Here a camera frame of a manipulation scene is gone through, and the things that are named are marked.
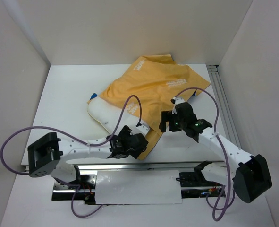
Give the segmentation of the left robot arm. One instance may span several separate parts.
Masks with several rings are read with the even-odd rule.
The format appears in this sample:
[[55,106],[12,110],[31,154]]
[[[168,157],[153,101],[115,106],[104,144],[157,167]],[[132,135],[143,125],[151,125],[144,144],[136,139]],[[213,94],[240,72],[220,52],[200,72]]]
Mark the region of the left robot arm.
[[124,126],[118,135],[82,144],[75,139],[61,139],[49,132],[28,146],[29,175],[32,178],[50,175],[56,181],[75,189],[81,184],[79,168],[70,160],[83,158],[138,158],[146,149],[148,127],[134,129]]

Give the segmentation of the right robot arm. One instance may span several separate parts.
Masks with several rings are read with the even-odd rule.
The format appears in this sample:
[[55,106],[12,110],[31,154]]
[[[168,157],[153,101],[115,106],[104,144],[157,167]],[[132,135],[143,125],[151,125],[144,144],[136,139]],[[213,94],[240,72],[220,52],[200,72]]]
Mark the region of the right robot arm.
[[216,182],[230,187],[245,203],[251,203],[272,187],[266,159],[262,155],[253,156],[217,134],[208,121],[196,117],[189,103],[184,101],[171,111],[162,111],[160,118],[159,129],[162,132],[183,131],[225,162],[225,167],[211,161],[197,165],[194,180],[198,185]]

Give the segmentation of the white pillow yellow edge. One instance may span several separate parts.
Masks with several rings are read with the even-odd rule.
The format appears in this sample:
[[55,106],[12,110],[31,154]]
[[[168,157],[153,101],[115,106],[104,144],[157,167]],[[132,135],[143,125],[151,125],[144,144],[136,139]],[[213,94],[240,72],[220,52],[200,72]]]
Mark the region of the white pillow yellow edge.
[[[135,134],[135,127],[139,122],[139,117],[133,116],[128,112],[127,109],[128,106],[124,110],[124,113],[122,115],[121,121],[115,134],[118,134],[125,125],[127,125],[132,130],[132,133]],[[121,110],[121,108],[118,108],[108,103],[99,96],[90,100],[87,106],[87,111],[89,115],[99,124],[101,124],[102,127],[109,134],[113,133],[117,125],[119,116],[121,114]],[[148,126],[148,124],[144,120],[141,120],[140,123]]]

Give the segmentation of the Mickey Mouse pillowcase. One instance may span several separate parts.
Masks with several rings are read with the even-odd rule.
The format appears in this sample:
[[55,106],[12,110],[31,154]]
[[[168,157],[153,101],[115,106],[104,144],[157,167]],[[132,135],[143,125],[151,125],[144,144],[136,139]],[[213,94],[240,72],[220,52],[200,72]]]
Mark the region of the Mickey Mouse pillowcase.
[[147,149],[138,157],[143,160],[162,136],[159,129],[160,115],[162,111],[172,109],[171,99],[187,88],[188,91],[181,96],[188,100],[209,85],[209,81],[189,66],[177,64],[170,54],[146,55],[139,57],[98,96],[122,109],[115,128],[118,128],[127,106],[130,114],[148,124]]

